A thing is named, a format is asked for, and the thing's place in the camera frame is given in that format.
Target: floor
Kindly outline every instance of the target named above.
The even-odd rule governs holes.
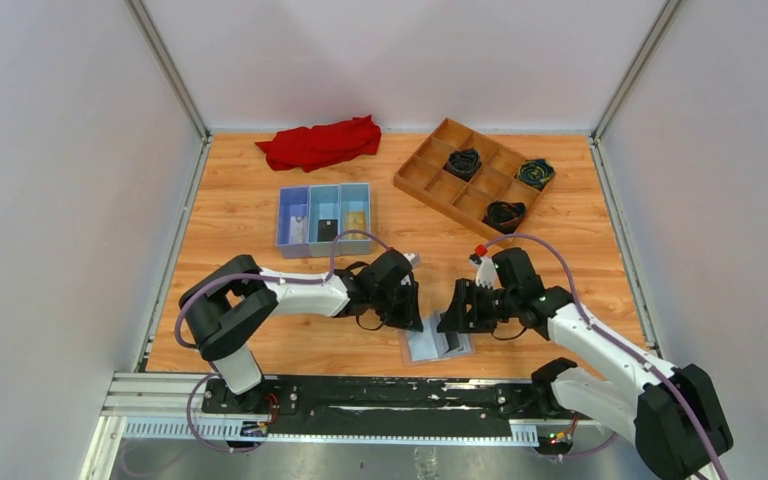
[[[376,156],[303,173],[274,172],[254,142],[272,134],[219,134],[209,152],[169,295],[156,333],[148,371],[208,371],[196,351],[175,343],[173,324],[182,293],[230,258],[251,254],[261,266],[284,272],[321,272],[326,258],[285,260],[275,244],[278,189],[284,186],[369,182],[372,231],[402,252],[421,255],[416,270],[420,311],[445,310],[454,281],[474,276],[467,257],[484,239],[393,186],[393,175],[422,143],[421,134],[385,134]],[[553,189],[527,220],[525,232],[553,244],[572,266],[584,303],[604,322],[638,345],[643,336],[584,136],[498,135],[495,139],[528,157],[547,158],[557,171]],[[563,271],[542,247],[522,241],[546,286],[566,286]],[[374,259],[338,257],[337,265]],[[373,313],[362,318],[375,325]],[[499,336],[518,331],[503,325]],[[473,335],[477,353],[442,362],[407,366],[401,333],[361,330],[351,318],[285,316],[269,318],[249,341],[264,373],[382,376],[527,378],[571,352],[534,332],[500,342]]]

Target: white panel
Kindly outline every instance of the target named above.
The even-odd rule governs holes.
[[[149,0],[212,128],[596,126],[662,0]]]
[[[605,145],[667,357],[713,377],[768,478],[768,2],[686,2]]]
[[[74,479],[197,142],[122,1],[0,1],[0,479]]]

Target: wooden compartment box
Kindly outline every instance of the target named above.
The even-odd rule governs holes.
[[[443,168],[450,153],[468,148],[478,151],[481,167],[469,182],[465,182]],[[520,166],[528,160],[499,142],[447,118],[399,168],[393,184],[464,227],[493,239],[502,234],[482,222],[491,202],[524,203],[525,219],[517,227],[521,232],[554,181],[553,176],[543,190],[537,190],[517,179],[515,175]]]

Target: folded red fabric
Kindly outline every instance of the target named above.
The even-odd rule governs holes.
[[[266,163],[273,170],[301,167],[311,172],[358,155],[375,155],[379,143],[381,128],[372,121],[372,115],[367,115],[331,125],[284,130],[271,141],[255,144],[266,154]]]

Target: wood grain surface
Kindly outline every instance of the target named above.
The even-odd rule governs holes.
[[[271,134],[219,134],[214,138],[196,197],[169,295],[162,312],[148,371],[206,372],[198,352],[175,343],[173,326],[177,300],[192,285],[235,255],[251,254],[262,266],[284,272],[321,272],[328,259],[285,260],[275,248],[278,189],[306,184],[369,182],[372,192],[372,231],[402,252],[420,254],[415,271],[420,284],[420,312],[445,310],[457,278],[474,277],[467,257],[484,239],[423,205],[393,186],[393,175],[422,143],[422,134],[385,134],[378,154],[311,173],[274,172],[255,141]],[[552,243],[572,266],[585,304],[603,321],[638,345],[640,325],[628,288],[611,222],[584,136],[497,135],[500,141],[528,157],[544,157],[557,178],[525,232]],[[529,253],[546,286],[566,285],[557,260],[543,247],[518,243]],[[370,255],[338,257],[338,266]],[[375,326],[370,312],[361,319]],[[185,338],[189,332],[185,328]],[[510,336],[518,324],[497,330]],[[579,360],[571,352],[545,342],[534,332],[502,342],[473,335],[475,355],[407,366],[401,332],[384,328],[363,331],[352,318],[295,315],[270,317],[249,341],[264,373],[383,376],[448,376],[527,378],[559,356]]]

